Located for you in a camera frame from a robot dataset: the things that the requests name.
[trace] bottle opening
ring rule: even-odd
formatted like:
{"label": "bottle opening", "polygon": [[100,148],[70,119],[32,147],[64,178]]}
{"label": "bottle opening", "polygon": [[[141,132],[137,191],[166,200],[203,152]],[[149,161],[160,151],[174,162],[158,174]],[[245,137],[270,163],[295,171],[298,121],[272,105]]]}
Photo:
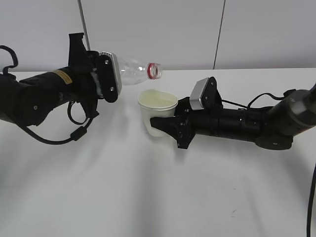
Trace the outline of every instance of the bottle opening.
{"label": "bottle opening", "polygon": [[147,74],[149,79],[159,79],[162,77],[162,66],[158,63],[148,64]]}

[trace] sticker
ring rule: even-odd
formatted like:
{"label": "sticker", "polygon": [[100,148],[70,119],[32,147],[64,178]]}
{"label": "sticker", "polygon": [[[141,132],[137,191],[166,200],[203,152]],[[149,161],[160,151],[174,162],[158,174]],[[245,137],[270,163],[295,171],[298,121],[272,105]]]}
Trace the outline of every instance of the sticker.
{"label": "sticker", "polygon": [[68,74],[66,74],[65,72],[61,70],[55,70],[53,71],[53,73],[57,74],[62,80],[64,80],[66,85],[73,83],[73,80],[71,80],[70,76],[68,76]]}

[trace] paper cup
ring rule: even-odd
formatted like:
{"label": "paper cup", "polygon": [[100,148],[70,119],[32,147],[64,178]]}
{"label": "paper cup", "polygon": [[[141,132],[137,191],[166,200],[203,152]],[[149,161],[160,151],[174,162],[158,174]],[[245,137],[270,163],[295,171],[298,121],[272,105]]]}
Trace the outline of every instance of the paper cup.
{"label": "paper cup", "polygon": [[165,132],[151,126],[150,119],[172,117],[178,105],[178,98],[167,92],[145,90],[138,96],[138,104],[148,133],[154,137],[166,136]]}

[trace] white table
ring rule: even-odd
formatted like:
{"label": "white table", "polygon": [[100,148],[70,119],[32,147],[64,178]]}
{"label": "white table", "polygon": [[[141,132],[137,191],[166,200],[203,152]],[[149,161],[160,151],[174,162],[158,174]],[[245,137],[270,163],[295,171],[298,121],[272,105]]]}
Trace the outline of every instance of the white table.
{"label": "white table", "polygon": [[[141,91],[182,98],[207,76],[215,76],[223,98],[242,104],[316,82],[315,69],[166,71],[160,80],[124,87],[114,104],[100,101],[88,133],[63,146],[41,144],[1,121],[0,236],[304,236],[316,129],[280,152],[199,135],[179,150],[171,138],[146,133]],[[263,97],[256,105],[275,103]],[[74,114],[83,118],[80,107]],[[63,106],[32,129],[57,140],[75,128]]]}

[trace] plastic bottle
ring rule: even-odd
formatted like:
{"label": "plastic bottle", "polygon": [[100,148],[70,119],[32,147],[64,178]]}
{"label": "plastic bottle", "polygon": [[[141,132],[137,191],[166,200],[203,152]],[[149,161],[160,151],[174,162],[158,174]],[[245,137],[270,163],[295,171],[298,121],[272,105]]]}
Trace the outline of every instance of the plastic bottle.
{"label": "plastic bottle", "polygon": [[118,57],[118,66],[123,85],[135,85],[162,76],[162,68],[158,63],[146,64],[139,59]]}

